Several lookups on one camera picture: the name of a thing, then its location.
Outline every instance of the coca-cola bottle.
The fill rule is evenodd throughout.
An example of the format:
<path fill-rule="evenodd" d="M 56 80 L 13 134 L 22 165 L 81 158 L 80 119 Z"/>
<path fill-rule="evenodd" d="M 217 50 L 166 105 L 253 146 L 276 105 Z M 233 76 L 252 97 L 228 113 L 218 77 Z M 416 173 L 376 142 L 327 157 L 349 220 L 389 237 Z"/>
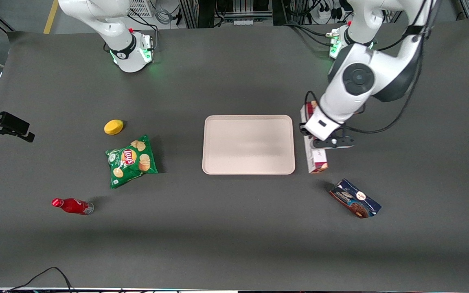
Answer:
<path fill-rule="evenodd" d="M 56 208 L 62 208 L 67 213 L 89 215 L 93 212 L 93 204 L 78 199 L 59 199 L 54 198 L 52 205 Z"/>

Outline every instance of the green chip bag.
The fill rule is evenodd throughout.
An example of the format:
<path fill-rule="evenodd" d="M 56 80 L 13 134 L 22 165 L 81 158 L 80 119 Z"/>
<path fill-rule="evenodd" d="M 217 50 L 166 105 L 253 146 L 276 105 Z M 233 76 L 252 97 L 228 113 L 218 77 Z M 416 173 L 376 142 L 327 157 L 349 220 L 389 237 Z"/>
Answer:
<path fill-rule="evenodd" d="M 112 170 L 110 187 L 117 188 L 145 173 L 158 173 L 147 135 L 134 140 L 123 149 L 106 151 Z"/>

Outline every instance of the yellow floor line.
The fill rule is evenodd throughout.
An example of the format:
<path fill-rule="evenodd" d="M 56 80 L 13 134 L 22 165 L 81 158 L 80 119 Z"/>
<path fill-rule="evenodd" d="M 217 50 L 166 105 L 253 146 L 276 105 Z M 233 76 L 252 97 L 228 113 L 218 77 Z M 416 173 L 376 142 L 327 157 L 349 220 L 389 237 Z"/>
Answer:
<path fill-rule="evenodd" d="M 54 2 L 52 3 L 52 8 L 50 8 L 50 14 L 48 14 L 48 19 L 44 26 L 43 33 L 50 33 L 50 30 L 52 29 L 52 24 L 54 23 L 55 13 L 57 12 L 58 7 L 59 2 L 57 0 L 54 0 Z"/>

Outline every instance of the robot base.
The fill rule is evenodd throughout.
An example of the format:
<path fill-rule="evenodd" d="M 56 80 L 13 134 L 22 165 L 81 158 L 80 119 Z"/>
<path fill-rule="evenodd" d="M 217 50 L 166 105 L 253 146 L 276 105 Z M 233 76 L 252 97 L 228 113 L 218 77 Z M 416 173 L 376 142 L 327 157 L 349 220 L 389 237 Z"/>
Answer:
<path fill-rule="evenodd" d="M 130 53 L 127 59 L 119 59 L 112 52 L 113 62 L 119 66 L 123 72 L 138 72 L 153 61 L 153 46 L 151 36 L 133 32 L 136 38 L 136 48 Z"/>

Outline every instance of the tray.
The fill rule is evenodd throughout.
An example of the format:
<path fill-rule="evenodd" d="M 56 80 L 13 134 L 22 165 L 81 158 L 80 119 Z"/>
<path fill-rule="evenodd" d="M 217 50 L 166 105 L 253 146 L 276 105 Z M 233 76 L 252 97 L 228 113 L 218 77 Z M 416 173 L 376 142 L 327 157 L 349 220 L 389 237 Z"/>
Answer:
<path fill-rule="evenodd" d="M 287 115 L 209 116 L 202 169 L 209 175 L 288 175 L 294 172 L 292 119 Z"/>

